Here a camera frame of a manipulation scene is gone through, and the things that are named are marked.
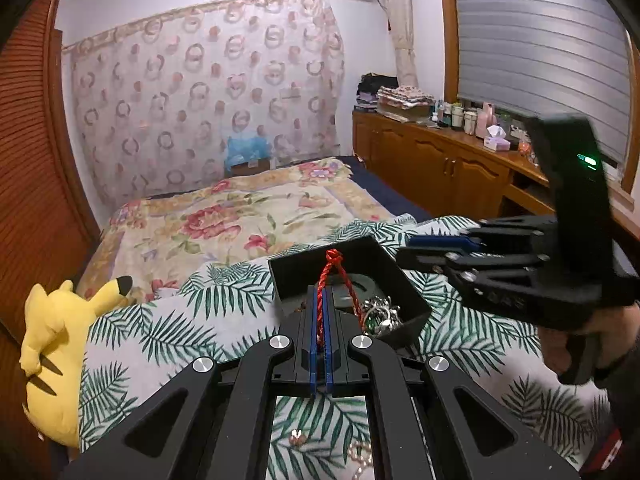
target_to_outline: yellow plush toy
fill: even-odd
[[[47,295],[34,285],[24,305],[26,332],[20,367],[27,375],[24,413],[43,435],[78,447],[78,399],[84,344],[98,316],[126,306],[130,276],[105,284],[91,300],[73,293],[67,280]]]

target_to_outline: window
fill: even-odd
[[[628,43],[606,0],[457,0],[457,9],[460,98],[585,114],[604,154],[625,161]]]

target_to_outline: stack of fabric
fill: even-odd
[[[433,96],[415,86],[378,91],[378,113],[403,123],[428,118],[434,102]]]
[[[378,90],[382,87],[398,88],[398,78],[373,73],[363,75],[360,78],[353,109],[357,112],[375,113],[378,109]]]

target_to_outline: person's hand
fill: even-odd
[[[602,308],[593,313],[587,324],[574,334],[600,334],[602,346],[596,368],[607,368],[631,350],[640,331],[640,308],[633,304],[621,308]],[[566,349],[568,334],[538,327],[545,365],[560,375],[569,369],[571,356]]]

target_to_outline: sheer curtain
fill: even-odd
[[[325,0],[171,10],[71,48],[75,116],[101,200],[208,186],[224,167],[339,152],[342,38]]]
[[[396,71],[401,85],[418,86],[414,56],[414,10],[411,0],[385,0],[396,50]]]

